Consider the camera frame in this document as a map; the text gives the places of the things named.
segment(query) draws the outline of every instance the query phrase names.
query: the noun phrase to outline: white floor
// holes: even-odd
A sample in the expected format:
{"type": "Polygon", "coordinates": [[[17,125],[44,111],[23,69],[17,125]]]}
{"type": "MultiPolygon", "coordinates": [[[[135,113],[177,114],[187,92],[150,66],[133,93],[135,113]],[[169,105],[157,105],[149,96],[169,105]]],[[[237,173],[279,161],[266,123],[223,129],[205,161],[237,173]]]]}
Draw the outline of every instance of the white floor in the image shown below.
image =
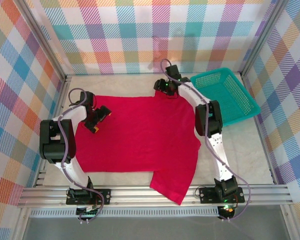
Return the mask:
{"type": "MultiPolygon", "coordinates": [[[[123,74],[74,76],[69,89],[82,88],[95,95],[139,97],[154,96],[154,83],[163,78],[162,74],[123,74]]],[[[71,99],[79,99],[80,91],[74,91],[71,99]]],[[[68,98],[64,110],[69,106],[68,98]]],[[[244,178],[249,184],[272,184],[268,162],[259,138],[253,118],[234,125],[223,127],[223,144],[231,169],[244,178]]],[[[149,185],[152,172],[91,172],[88,173],[94,185],[149,185]]],[[[206,149],[204,142],[199,150],[198,163],[192,184],[214,184],[215,168],[213,157],[206,149]]],[[[48,164],[45,179],[46,186],[68,185],[61,171],[48,164]]]]}

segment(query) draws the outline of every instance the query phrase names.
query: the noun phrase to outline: teal plastic basket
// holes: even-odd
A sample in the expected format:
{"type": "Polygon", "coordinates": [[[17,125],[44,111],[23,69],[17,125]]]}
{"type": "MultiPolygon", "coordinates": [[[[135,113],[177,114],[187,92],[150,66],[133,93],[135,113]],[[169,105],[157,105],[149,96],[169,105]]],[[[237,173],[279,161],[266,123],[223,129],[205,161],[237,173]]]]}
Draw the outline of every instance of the teal plastic basket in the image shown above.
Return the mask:
{"type": "Polygon", "coordinates": [[[198,91],[220,104],[224,126],[260,113],[260,107],[229,68],[219,68],[191,77],[198,91]]]}

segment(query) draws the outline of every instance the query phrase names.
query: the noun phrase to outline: colorful plaid pattern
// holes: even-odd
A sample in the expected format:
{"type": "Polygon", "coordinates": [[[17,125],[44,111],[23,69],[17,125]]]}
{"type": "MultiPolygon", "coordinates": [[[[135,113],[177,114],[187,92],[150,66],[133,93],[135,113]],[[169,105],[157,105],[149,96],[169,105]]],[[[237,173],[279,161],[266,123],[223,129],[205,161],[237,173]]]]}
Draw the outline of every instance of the colorful plaid pattern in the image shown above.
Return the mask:
{"type": "Polygon", "coordinates": [[[67,74],[238,72],[277,0],[28,0],[67,74]]]}
{"type": "Polygon", "coordinates": [[[8,239],[39,162],[39,124],[61,81],[12,0],[0,0],[0,240],[8,239]]]}
{"type": "Polygon", "coordinates": [[[247,77],[275,173],[300,218],[300,0],[289,1],[247,77]]]}

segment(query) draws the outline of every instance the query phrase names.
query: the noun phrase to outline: purple cable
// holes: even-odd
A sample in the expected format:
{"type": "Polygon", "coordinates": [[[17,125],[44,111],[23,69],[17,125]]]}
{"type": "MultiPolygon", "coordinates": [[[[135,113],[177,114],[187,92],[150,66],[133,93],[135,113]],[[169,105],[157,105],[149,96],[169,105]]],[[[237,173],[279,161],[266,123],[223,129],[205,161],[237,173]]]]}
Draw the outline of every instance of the purple cable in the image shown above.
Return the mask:
{"type": "Polygon", "coordinates": [[[162,59],[161,62],[160,62],[160,67],[161,67],[161,70],[162,70],[163,74],[164,74],[168,79],[170,79],[170,80],[172,80],[172,81],[174,81],[174,82],[176,82],[176,83],[178,83],[178,84],[181,84],[181,85],[186,86],[187,88],[189,88],[192,92],[194,92],[194,93],[199,97],[199,99],[200,99],[200,100],[205,104],[205,106],[206,106],[206,113],[205,113],[205,122],[206,122],[206,125],[205,125],[205,131],[204,131],[204,143],[205,143],[206,148],[211,152],[211,154],[215,157],[215,159],[217,159],[223,166],[225,166],[225,168],[226,168],[230,173],[232,173],[236,178],[238,178],[238,179],[240,179],[242,182],[244,182],[244,184],[245,184],[245,185],[247,186],[247,188],[248,188],[249,196],[248,196],[248,200],[247,200],[247,202],[246,202],[246,204],[245,204],[243,210],[242,210],[237,216],[235,216],[235,217],[232,218],[232,220],[237,219],[238,217],[240,217],[240,216],[246,211],[246,209],[247,209],[247,207],[248,207],[248,205],[249,205],[249,203],[250,203],[250,200],[251,200],[251,187],[250,187],[250,185],[246,182],[246,180],[244,180],[242,177],[240,177],[240,176],[238,176],[236,173],[234,173],[234,172],[226,165],[226,163],[225,163],[224,161],[222,161],[222,160],[219,158],[219,156],[215,153],[215,151],[214,151],[214,150],[212,149],[212,147],[210,146],[210,143],[209,143],[209,141],[208,141],[209,105],[208,105],[207,101],[201,96],[201,94],[198,92],[197,89],[192,88],[191,86],[187,85],[186,83],[181,82],[181,81],[178,81],[177,79],[174,79],[173,77],[170,77],[170,76],[166,73],[166,71],[164,70],[164,67],[163,67],[163,65],[162,65],[164,61],[167,61],[167,62],[170,64],[170,66],[172,65],[171,62],[170,62],[168,59],[166,59],[166,58],[162,59]]]}
{"type": "MultiPolygon", "coordinates": [[[[71,110],[73,109],[76,109],[78,107],[80,107],[87,99],[87,93],[85,90],[83,90],[82,88],[79,88],[79,87],[76,87],[76,88],[73,88],[71,89],[71,91],[69,92],[68,94],[68,98],[69,98],[69,101],[70,103],[72,103],[71,99],[70,99],[70,94],[74,91],[74,90],[81,90],[84,92],[84,99],[82,102],[80,102],[78,105],[75,105],[73,107],[70,107],[69,109],[67,109],[66,111],[64,111],[59,117],[58,117],[58,120],[57,120],[57,123],[58,123],[58,126],[59,126],[59,129],[60,129],[60,132],[64,138],[64,145],[65,145],[65,148],[64,148],[64,155],[63,155],[63,159],[61,161],[61,168],[62,168],[62,171],[64,173],[64,175],[66,176],[66,178],[69,180],[70,183],[74,184],[75,186],[81,188],[81,189],[84,189],[84,190],[87,190],[87,191],[90,191],[90,192],[93,192],[93,193],[96,193],[97,195],[99,195],[101,197],[101,206],[100,208],[98,209],[97,213],[95,214],[94,217],[92,217],[90,220],[86,220],[86,223],[88,224],[89,222],[92,222],[94,219],[96,219],[96,217],[100,214],[100,212],[102,211],[102,209],[104,208],[104,204],[105,204],[105,198],[104,196],[101,194],[101,192],[97,191],[97,190],[94,190],[94,189],[90,189],[90,188],[87,188],[85,186],[81,186],[80,184],[76,183],[75,181],[72,180],[72,178],[68,175],[66,169],[65,169],[65,161],[66,161],[66,158],[67,158],[67,155],[68,155],[68,150],[69,150],[69,143],[68,143],[68,139],[67,139],[67,136],[66,136],[66,133],[61,125],[61,119],[63,118],[63,116],[65,114],[67,114],[68,112],[70,112],[71,110]]],[[[80,223],[83,222],[83,220],[81,219],[81,216],[82,214],[79,215],[79,220],[80,220],[80,223]]]]}

